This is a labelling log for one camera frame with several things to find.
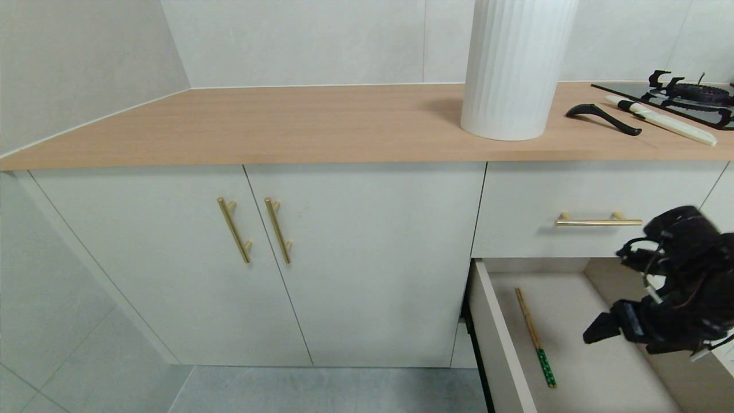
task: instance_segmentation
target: black ladle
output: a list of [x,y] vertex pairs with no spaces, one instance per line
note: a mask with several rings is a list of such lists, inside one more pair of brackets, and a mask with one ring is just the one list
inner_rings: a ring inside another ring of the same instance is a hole
[[614,125],[617,129],[632,136],[637,136],[642,133],[642,129],[633,128],[626,123],[616,119],[614,116],[604,112],[595,104],[577,104],[566,112],[566,116],[572,118],[578,115],[596,115],[603,118],[605,121]]

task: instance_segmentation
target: white vase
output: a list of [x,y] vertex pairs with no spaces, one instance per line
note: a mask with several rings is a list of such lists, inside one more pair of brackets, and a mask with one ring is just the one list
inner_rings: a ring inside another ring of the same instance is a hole
[[578,0],[476,0],[464,130],[497,140],[543,133],[577,6]]

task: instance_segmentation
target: wall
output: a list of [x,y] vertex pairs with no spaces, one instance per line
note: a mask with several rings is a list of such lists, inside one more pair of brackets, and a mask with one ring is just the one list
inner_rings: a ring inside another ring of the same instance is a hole
[[[474,0],[161,0],[193,87],[463,82]],[[563,80],[734,81],[734,0],[580,0]]]
[[191,367],[167,364],[43,202],[12,175],[0,179],[0,411],[167,412]]
[[189,87],[158,0],[0,0],[0,154]]

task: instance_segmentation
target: wooden chopstick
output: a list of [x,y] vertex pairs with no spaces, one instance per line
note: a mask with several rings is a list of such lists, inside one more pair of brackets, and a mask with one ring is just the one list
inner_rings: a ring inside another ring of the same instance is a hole
[[540,368],[542,368],[543,370],[545,382],[548,384],[548,387],[556,388],[556,378],[553,376],[551,364],[548,362],[548,358],[545,355],[545,350],[543,350],[542,344],[540,342],[540,336],[535,330],[533,318],[530,316],[530,310],[528,310],[528,306],[526,306],[525,304],[523,292],[520,290],[519,287],[515,288],[515,295],[517,296],[517,301],[520,302],[520,309],[523,311],[525,324],[528,326],[528,333],[530,333],[530,338],[531,340],[533,340],[533,345],[535,346],[535,352],[538,355],[538,360],[540,360]]

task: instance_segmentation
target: gold cabinet handle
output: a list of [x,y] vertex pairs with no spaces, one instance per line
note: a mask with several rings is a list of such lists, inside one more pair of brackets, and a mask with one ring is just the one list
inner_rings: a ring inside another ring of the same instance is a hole
[[227,221],[227,226],[229,227],[230,231],[232,232],[232,238],[234,238],[234,243],[237,244],[237,249],[239,249],[239,253],[242,254],[242,259],[249,264],[250,263],[250,253],[248,252],[250,248],[252,248],[252,241],[247,241],[245,244],[242,244],[242,239],[239,237],[239,232],[237,232],[237,227],[234,226],[234,221],[232,220],[232,211],[234,211],[235,207],[237,206],[237,203],[235,201],[231,201],[229,204],[225,202],[225,199],[221,196],[217,198],[217,203],[219,204],[219,208],[222,210],[222,215],[225,216],[225,221]]
[[556,226],[640,226],[642,220],[628,220],[619,212],[612,212],[611,220],[572,220],[567,212],[561,212]]
[[270,197],[265,198],[265,206],[268,208],[268,215],[270,215],[270,221],[273,222],[273,229],[275,230],[275,236],[277,237],[277,243],[280,244],[280,250],[283,252],[283,259],[286,264],[291,263],[291,241],[286,242],[283,239],[283,232],[280,230],[280,224],[277,222],[276,212],[280,208],[280,202],[273,201]]

